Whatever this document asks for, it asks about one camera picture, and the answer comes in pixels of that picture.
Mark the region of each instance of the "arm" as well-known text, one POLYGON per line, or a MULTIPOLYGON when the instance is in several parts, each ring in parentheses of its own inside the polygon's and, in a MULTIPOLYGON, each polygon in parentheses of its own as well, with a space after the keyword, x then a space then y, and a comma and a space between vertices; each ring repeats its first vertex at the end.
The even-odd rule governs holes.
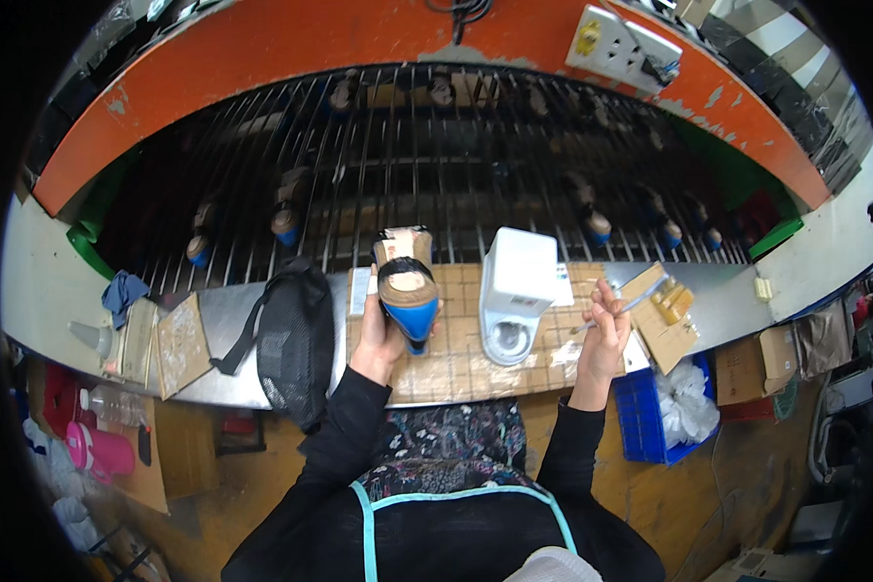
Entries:
POLYGON ((575 389, 559 401, 559 415, 537 483, 553 495, 586 496, 592 487, 595 451, 605 428, 605 404, 618 362, 630 336, 630 314, 604 279, 592 295, 592 309, 582 313, 596 327, 585 333, 577 364, 575 389))
POLYGON ((303 525, 326 499, 370 468, 391 396, 387 385, 403 353, 400 330, 384 319, 378 295, 369 294, 356 352, 326 404, 320 430, 300 447, 307 457, 301 475, 233 553, 221 573, 224 581, 283 579, 298 567, 303 525))
POLYGON ((275 579, 297 567, 301 526, 317 506, 369 468, 390 396, 390 388, 346 368, 320 430, 300 447, 307 457, 301 475, 233 553, 221 573, 224 581, 275 579))

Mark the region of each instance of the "blue plastic crate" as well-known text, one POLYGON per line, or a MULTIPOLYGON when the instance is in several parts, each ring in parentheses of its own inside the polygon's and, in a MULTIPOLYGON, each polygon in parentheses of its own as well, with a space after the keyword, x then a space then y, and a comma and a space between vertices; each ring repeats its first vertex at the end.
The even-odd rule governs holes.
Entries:
MULTIPOLYGON (((705 378, 705 396, 715 400, 715 390, 711 386, 709 359, 696 354, 693 364, 702 369, 705 378)), ((644 463, 662 463, 673 466, 691 453, 697 444, 677 444, 666 450, 663 435, 663 416, 656 396, 656 380, 653 370, 641 370, 616 378, 612 382, 614 399, 617 401, 617 417, 621 423, 621 441, 624 443, 624 458, 644 463)), ((718 431, 716 426, 711 434, 718 431)))

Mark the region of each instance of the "black mesh bag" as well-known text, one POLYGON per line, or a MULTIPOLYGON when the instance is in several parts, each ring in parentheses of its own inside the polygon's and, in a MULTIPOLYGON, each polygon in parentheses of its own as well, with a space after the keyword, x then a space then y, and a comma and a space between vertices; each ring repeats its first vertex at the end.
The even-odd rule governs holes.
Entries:
POLYGON ((265 283, 239 339, 224 358, 210 363, 235 375, 253 341, 262 391, 272 409, 310 432, 324 412, 333 367, 333 302, 320 269, 303 257, 283 263, 265 283), (256 319, 259 332, 253 338, 256 319))

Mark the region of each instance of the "blue rag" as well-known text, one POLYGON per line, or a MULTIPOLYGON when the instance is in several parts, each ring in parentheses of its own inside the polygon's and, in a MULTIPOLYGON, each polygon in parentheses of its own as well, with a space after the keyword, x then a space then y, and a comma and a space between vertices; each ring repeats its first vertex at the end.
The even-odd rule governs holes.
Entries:
POLYGON ((100 301, 113 313, 113 328, 119 330, 127 322, 127 308, 136 300, 149 294, 149 286, 142 279, 120 271, 113 276, 110 285, 103 291, 100 301))

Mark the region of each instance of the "left hand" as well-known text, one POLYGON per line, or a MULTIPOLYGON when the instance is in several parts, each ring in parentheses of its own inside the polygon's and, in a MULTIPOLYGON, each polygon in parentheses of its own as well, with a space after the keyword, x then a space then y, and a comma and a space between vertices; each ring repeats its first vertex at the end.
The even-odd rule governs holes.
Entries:
MULTIPOLYGON (((378 266, 373 264, 372 277, 377 276, 378 266)), ((434 323, 430 336, 436 335, 438 329, 439 323, 434 323)), ((394 320, 385 317, 379 305, 378 294, 367 295, 359 345, 349 361, 349 367, 373 382, 387 386, 391 381, 395 362, 404 354, 405 349, 404 334, 394 320)))

